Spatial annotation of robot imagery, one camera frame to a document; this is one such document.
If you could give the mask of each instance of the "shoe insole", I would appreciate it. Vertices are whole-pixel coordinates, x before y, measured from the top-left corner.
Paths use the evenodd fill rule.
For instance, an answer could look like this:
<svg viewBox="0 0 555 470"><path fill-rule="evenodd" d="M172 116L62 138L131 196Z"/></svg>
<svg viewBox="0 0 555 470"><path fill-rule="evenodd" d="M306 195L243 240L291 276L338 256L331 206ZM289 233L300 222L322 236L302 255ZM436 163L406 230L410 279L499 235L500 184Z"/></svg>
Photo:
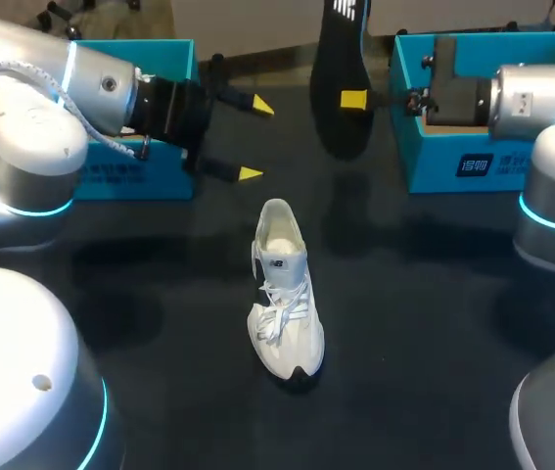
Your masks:
<svg viewBox="0 0 555 470"><path fill-rule="evenodd" d="M293 255L298 250L297 245L290 240L285 238L271 238L266 242L266 251L276 255Z"/></svg>
<svg viewBox="0 0 555 470"><path fill-rule="evenodd" d="M373 113L341 110L343 90L368 90L371 82L362 57L362 36L370 0L325 0L309 96L316 131L325 150L353 160L366 146Z"/></svg>

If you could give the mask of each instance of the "cardboard box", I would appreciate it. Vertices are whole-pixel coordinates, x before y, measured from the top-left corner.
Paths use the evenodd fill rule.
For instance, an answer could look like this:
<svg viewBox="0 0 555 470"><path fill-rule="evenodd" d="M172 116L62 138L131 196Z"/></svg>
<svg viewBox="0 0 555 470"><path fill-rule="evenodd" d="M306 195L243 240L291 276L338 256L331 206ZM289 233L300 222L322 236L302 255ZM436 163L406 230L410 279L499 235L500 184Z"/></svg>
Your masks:
<svg viewBox="0 0 555 470"><path fill-rule="evenodd" d="M193 41L116 40L79 41L79 44L140 67L144 73L170 80L198 79ZM140 139L122 139L136 150ZM182 170L182 150L152 141L149 159L138 162L91 141L77 200L188 200L193 196L192 178Z"/></svg>
<svg viewBox="0 0 555 470"><path fill-rule="evenodd" d="M505 64L555 64L555 32L453 34L458 75L494 77ZM430 85L421 67L434 53L433 34L398 36L391 65L391 93L402 96ZM525 184L531 142L493 141L486 129L425 125L401 106L391 109L399 155L411 193L516 191Z"/></svg>

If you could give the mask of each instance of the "black table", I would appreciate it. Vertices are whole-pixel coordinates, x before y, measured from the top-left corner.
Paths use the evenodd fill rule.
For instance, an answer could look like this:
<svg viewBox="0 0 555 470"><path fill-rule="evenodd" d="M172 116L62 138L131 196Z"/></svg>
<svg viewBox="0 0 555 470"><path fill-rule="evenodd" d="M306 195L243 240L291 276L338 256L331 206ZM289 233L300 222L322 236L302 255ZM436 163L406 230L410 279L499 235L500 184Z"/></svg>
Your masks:
<svg viewBox="0 0 555 470"><path fill-rule="evenodd" d="M518 468L508 406L555 351L555 275L513 252L516 195L408 196L387 114L339 162L305 88L258 91L273 121L218 108L210 141L261 182L78 204L53 250L0 254L74 315L124 416L126 470ZM269 380L246 329L272 197L298 217L325 328L305 396Z"/></svg>

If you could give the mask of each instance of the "robotic arm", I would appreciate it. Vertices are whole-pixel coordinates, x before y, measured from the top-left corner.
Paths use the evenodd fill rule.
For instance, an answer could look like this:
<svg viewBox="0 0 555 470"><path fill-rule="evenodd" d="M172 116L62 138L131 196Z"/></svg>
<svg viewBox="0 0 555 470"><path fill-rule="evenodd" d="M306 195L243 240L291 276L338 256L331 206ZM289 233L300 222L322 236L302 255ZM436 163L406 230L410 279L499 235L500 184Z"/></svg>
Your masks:
<svg viewBox="0 0 555 470"><path fill-rule="evenodd" d="M455 39L436 40L431 86L410 97L408 109L426 111L430 125L487 126L497 140L535 141L521 219L514 237L519 255L555 271L555 65L501 67L494 79L457 76Z"/></svg>
<svg viewBox="0 0 555 470"><path fill-rule="evenodd" d="M88 134L139 160L148 158L152 138L161 140L187 150L186 170L200 170L214 98L191 80L147 76L126 61L0 21L0 250L54 240ZM145 136L140 152L106 137L124 127Z"/></svg>
<svg viewBox="0 0 555 470"><path fill-rule="evenodd" d="M555 65L504 66L493 80L452 73L434 86L437 74L433 70L429 122L454 118L452 125L487 125L494 139L535 140L514 246L530 263L555 271ZM453 101L455 85L464 100ZM521 467L555 470L555 356L519 385L509 423Z"/></svg>

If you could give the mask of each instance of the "white sneaker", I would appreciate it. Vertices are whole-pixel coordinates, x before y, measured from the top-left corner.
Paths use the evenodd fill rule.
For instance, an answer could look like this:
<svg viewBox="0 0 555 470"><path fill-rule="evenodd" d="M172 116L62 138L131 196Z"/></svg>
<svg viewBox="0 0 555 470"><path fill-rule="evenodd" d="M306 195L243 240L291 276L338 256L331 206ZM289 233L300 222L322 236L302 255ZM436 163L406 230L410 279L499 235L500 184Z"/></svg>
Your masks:
<svg viewBox="0 0 555 470"><path fill-rule="evenodd" d="M249 335L264 366L283 380L311 377L325 352L307 269L307 251L288 203L268 201L252 244L258 296L247 319Z"/></svg>

